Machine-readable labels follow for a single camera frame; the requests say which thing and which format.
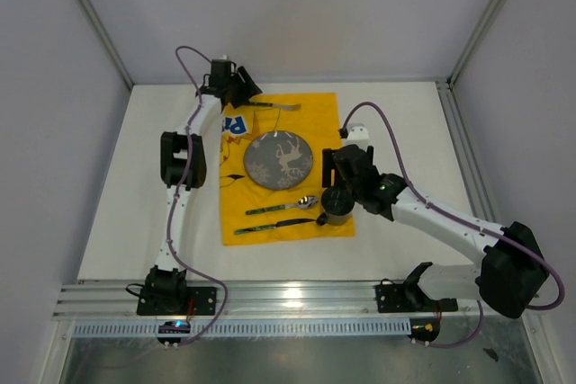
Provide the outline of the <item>yellow Pikachu cloth placemat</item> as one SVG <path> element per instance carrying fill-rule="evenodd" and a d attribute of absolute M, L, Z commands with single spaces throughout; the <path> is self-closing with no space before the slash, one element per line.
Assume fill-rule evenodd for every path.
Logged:
<path fill-rule="evenodd" d="M 277 221 L 297 218 L 316 219 L 321 207 L 309 210 L 288 209 L 247 216 L 246 210 L 292 203 L 306 195 L 319 197 L 321 187 L 322 150 L 337 149 L 338 100 L 333 93 L 261 94 L 252 102 L 301 104 L 298 111 L 241 106 L 225 108 L 220 136 L 220 226 L 225 246 L 247 246 L 279 241 L 304 240 L 314 237 L 351 237 L 355 225 L 349 219 L 341 226 L 319 226 L 315 223 L 277 228 L 235 236 L 234 231 Z M 272 191 L 257 185 L 246 173 L 244 154 L 248 145 L 260 135 L 271 131 L 289 131 L 302 137 L 314 156 L 309 176 L 299 185 L 283 191 Z"/>

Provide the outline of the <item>dark green mug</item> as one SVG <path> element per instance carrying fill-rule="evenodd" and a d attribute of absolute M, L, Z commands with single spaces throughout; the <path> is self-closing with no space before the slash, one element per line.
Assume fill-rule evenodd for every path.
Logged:
<path fill-rule="evenodd" d="M 321 213 L 316 220 L 319 226 L 344 225 L 351 217 L 355 200 L 348 189 L 330 186 L 320 196 Z"/>

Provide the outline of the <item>fork with green handle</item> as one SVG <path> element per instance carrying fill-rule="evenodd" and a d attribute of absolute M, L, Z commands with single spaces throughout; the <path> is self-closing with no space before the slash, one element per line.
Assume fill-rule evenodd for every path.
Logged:
<path fill-rule="evenodd" d="M 301 104 L 280 104 L 280 103 L 263 103 L 263 102 L 248 102 L 247 106 L 262 107 L 262 108 L 276 108 L 288 112 L 298 111 L 302 107 Z"/>

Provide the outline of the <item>spoon with green handle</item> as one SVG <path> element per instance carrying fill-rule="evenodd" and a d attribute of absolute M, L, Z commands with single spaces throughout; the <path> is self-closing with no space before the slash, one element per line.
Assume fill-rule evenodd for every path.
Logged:
<path fill-rule="evenodd" d="M 286 203 L 286 204 L 278 204 L 274 206 L 267 206 L 264 208 L 246 210 L 245 214 L 247 216 L 269 213 L 274 211 L 281 211 L 281 210 L 288 210 L 288 209 L 298 209 L 298 210 L 309 210 L 316 206 L 319 202 L 319 198 L 315 195 L 306 195 L 301 197 L 296 202 Z"/>

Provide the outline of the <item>grey reindeer plate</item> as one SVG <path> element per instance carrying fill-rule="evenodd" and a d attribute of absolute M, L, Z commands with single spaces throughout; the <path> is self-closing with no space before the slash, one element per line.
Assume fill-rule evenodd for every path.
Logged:
<path fill-rule="evenodd" d="M 244 168 L 257 185 L 272 191 L 292 189 L 311 173 L 310 145 L 294 132 L 271 131 L 255 138 L 244 154 Z"/>

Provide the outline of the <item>knife with green handle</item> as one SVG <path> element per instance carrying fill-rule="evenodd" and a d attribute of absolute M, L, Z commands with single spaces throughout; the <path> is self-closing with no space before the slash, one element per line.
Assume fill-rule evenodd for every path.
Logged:
<path fill-rule="evenodd" d="M 240 235 L 246 235 L 246 234 L 262 232 L 262 231 L 267 231 L 267 230 L 274 230 L 277 228 L 285 228 L 285 227 L 291 227 L 291 226 L 308 224 L 308 223 L 315 223 L 315 222 L 316 222 L 316 219 L 310 219 L 310 218 L 286 219 L 286 220 L 277 221 L 277 222 L 272 223 L 272 224 L 265 224 L 265 225 L 250 227 L 250 228 L 236 229 L 234 231 L 234 235 L 240 236 Z"/>

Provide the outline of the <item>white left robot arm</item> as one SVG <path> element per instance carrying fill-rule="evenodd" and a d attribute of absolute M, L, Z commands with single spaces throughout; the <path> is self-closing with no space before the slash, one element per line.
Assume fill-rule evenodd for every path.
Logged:
<path fill-rule="evenodd" d="M 159 305 L 171 314 L 189 300 L 186 273 L 179 253 L 185 245 L 188 207 L 207 176 L 203 134 L 221 118 L 223 109 L 246 103 L 261 93 L 244 67 L 228 58 L 211 61 L 210 73 L 195 87 L 197 103 L 176 131 L 160 139 L 160 176 L 167 191 L 166 234 L 140 294 L 142 305 Z"/>

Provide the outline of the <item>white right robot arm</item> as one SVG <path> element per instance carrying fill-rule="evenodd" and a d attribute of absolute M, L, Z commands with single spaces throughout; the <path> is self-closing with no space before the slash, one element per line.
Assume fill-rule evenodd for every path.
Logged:
<path fill-rule="evenodd" d="M 374 149 L 355 129 L 342 129 L 346 144 L 322 151 L 319 224 L 336 225 L 355 205 L 370 214 L 415 228 L 465 256 L 467 265 L 421 263 L 406 277 L 403 298 L 416 310 L 434 300 L 480 299 L 504 317 L 529 309 L 550 272 L 532 230 L 505 227 L 435 204 L 407 179 L 379 173 Z"/>

